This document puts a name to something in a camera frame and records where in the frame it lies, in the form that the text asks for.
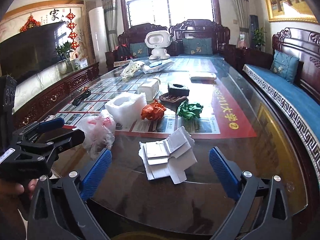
blue cushion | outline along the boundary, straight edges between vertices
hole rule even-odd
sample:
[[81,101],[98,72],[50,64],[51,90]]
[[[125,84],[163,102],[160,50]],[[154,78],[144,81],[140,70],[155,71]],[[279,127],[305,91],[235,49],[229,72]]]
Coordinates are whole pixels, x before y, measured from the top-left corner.
[[298,64],[299,59],[297,57],[292,57],[276,50],[270,70],[288,82],[293,83],[297,74]]
[[286,82],[268,69],[247,65],[265,82],[282,94],[300,113],[317,138],[320,138],[320,106],[301,88]]
[[149,56],[148,47],[144,42],[130,44],[130,52],[133,57]]
[[191,55],[212,55],[212,39],[182,39],[184,53]]

potted plant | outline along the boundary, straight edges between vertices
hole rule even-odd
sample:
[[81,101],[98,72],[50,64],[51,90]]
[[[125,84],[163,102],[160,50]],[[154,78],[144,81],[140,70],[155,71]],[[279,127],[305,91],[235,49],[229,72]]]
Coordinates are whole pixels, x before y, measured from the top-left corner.
[[254,36],[253,36],[253,41],[256,42],[255,49],[261,50],[262,46],[264,46],[266,43],[264,41],[264,34],[266,32],[263,31],[263,27],[261,29],[256,29],[254,30]]
[[67,66],[67,72],[72,71],[72,65],[70,62],[70,52],[74,52],[74,49],[71,47],[69,41],[63,43],[56,47],[57,54],[61,57],[62,60],[65,60]]

blue pillow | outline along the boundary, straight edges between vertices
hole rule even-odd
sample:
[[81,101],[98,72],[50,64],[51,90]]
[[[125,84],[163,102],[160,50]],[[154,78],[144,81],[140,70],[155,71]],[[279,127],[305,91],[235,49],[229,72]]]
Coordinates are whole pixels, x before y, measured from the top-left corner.
[[293,83],[298,65],[299,59],[297,57],[292,57],[276,50],[270,70],[289,83]]
[[133,57],[149,56],[148,47],[144,42],[130,44],[130,52]]
[[182,39],[184,54],[212,55],[212,39]]

glass table top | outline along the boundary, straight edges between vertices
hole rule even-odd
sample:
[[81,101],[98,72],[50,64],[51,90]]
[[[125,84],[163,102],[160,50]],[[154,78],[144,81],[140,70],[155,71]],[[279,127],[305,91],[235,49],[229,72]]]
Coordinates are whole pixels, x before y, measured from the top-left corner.
[[[92,95],[78,107],[64,106],[57,116],[68,128],[88,115],[99,114],[104,104],[123,91],[137,92],[153,77],[160,79],[160,93],[168,82],[186,85],[189,102],[204,106],[199,120],[184,121],[167,108],[158,122],[137,120],[131,126],[117,125],[112,146],[112,164],[93,200],[135,222],[179,233],[213,235],[235,202],[224,192],[212,170],[208,152],[217,146],[228,160],[256,177],[279,175],[287,189],[289,208],[295,214],[307,205],[303,174],[291,143],[277,119],[254,88],[223,58],[179,56],[175,63],[153,74],[137,72],[122,81],[122,66],[90,83]],[[195,71],[217,75],[215,84],[191,83]],[[148,181],[139,142],[166,138],[180,126],[195,140],[197,163],[186,170],[187,181],[173,184],[170,177]],[[60,176],[82,168],[90,160],[82,146],[60,155],[53,168]],[[252,207],[254,218],[258,203]]]

black speaker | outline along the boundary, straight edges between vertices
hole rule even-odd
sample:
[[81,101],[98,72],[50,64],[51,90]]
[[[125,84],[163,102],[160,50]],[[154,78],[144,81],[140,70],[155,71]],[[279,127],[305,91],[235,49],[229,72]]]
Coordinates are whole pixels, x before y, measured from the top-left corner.
[[256,46],[255,41],[253,41],[254,37],[254,30],[259,28],[259,21],[258,21],[258,16],[256,15],[250,15],[250,48],[254,49]]
[[12,108],[16,87],[17,82],[12,77],[0,77],[0,155],[7,150],[12,139]]

